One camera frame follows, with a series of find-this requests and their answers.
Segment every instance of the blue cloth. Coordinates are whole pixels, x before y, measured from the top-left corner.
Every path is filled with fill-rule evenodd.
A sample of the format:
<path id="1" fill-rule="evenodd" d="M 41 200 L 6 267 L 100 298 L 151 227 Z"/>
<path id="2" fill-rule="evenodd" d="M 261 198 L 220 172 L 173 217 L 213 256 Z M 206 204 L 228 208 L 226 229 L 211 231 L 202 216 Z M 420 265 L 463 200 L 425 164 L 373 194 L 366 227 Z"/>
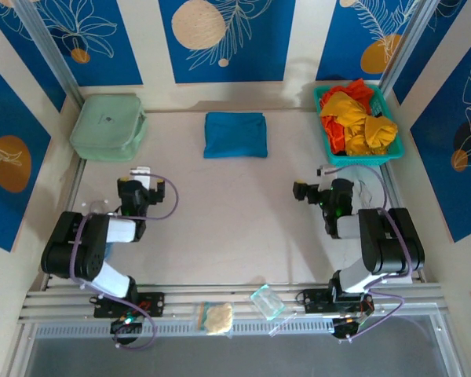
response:
<path id="1" fill-rule="evenodd" d="M 268 155 L 267 125 L 261 113 L 208 112 L 204 134 L 205 159 Z"/>

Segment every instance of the orange cloth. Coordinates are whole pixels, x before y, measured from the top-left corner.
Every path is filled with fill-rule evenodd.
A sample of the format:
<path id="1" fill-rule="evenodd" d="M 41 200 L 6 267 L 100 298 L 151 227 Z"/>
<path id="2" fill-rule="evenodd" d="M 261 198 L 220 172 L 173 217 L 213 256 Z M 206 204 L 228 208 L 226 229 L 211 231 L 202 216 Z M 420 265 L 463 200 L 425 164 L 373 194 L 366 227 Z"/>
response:
<path id="1" fill-rule="evenodd" d="M 330 100 L 337 92 L 344 92 L 349 95 L 353 100 L 360 102 L 367 110 L 367 114 L 371 115 L 370 99 L 374 95 L 374 91 L 364 84 L 363 79 L 357 79 L 351 82 L 348 86 L 334 86 L 328 90 L 321 98 L 321 108 Z M 344 127 L 335 122 L 334 116 L 322 116 L 321 123 L 327 133 L 328 140 L 330 141 L 331 152 L 336 154 L 345 150 L 345 137 Z"/>

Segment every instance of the clear plastic container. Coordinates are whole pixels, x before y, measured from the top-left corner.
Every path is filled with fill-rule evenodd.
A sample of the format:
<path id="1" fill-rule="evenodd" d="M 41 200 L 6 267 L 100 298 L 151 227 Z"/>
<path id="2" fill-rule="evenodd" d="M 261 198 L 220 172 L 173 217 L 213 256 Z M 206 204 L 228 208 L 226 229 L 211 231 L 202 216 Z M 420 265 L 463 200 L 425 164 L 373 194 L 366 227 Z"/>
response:
<path id="1" fill-rule="evenodd" d="M 146 116 L 138 97 L 98 94 L 89 97 L 70 136 L 83 159 L 130 161 L 147 131 Z"/>
<path id="2" fill-rule="evenodd" d="M 275 319 L 286 308 L 283 300 L 267 284 L 260 287 L 250 298 L 267 320 Z"/>

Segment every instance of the yellow cloth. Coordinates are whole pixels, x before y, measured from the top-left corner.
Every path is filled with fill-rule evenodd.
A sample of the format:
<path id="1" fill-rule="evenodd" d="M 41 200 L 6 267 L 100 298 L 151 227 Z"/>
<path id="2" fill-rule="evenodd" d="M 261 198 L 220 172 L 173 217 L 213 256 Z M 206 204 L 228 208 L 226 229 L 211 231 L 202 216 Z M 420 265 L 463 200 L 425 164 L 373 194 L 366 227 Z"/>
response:
<path id="1" fill-rule="evenodd" d="M 345 153 L 347 156 L 366 156 L 371 155 L 371 150 L 364 135 L 356 135 L 345 142 Z"/>
<path id="2" fill-rule="evenodd" d="M 384 155 L 398 132 L 390 119 L 368 115 L 361 103 L 343 92 L 333 94 L 319 115 L 334 116 L 343 125 L 348 156 Z"/>
<path id="3" fill-rule="evenodd" d="M 335 116 L 337 123 L 346 128 L 362 127 L 367 112 L 364 106 L 358 101 L 354 101 L 344 92 L 337 92 L 331 96 L 330 100 L 321 109 L 320 116 Z"/>
<path id="4" fill-rule="evenodd" d="M 387 147 L 394 141 L 397 133 L 398 126 L 384 116 L 368 116 L 364 124 L 364 136 L 372 149 Z"/>

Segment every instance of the teal basket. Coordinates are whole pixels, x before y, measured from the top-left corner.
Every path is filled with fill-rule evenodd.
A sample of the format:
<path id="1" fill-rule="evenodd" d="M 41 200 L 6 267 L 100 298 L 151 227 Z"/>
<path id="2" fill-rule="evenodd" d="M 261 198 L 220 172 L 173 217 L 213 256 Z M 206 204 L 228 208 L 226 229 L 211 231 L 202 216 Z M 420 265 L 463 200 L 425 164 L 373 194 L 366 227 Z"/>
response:
<path id="1" fill-rule="evenodd" d="M 374 96 L 370 100 L 370 107 L 371 107 L 371 114 L 378 115 L 382 113 L 383 116 L 393 120 L 393 116 L 385 103 L 384 96 L 378 87 L 375 85 L 367 85 L 371 89 L 374 90 Z M 318 86 L 314 89 L 314 101 L 316 102 L 317 113 L 321 113 L 321 106 L 319 102 L 321 101 L 321 97 L 325 94 L 328 90 L 330 90 L 333 86 L 326 85 L 326 86 Z M 403 142 L 401 141 L 400 134 L 396 135 L 396 139 L 391 143 L 386 155 L 383 156 L 336 156 L 331 152 L 330 149 L 330 142 L 328 141 L 328 136 L 326 131 L 324 130 L 323 124 L 319 119 L 319 125 L 321 126 L 321 131 L 323 134 L 323 142 L 324 148 L 327 150 L 328 160 L 331 164 L 335 165 L 336 167 L 345 167 L 347 165 L 353 165 L 355 163 L 359 163 L 361 165 L 368 165 L 368 166 L 380 166 L 383 163 L 387 163 L 390 159 L 399 159 L 403 157 L 405 152 L 403 148 Z"/>

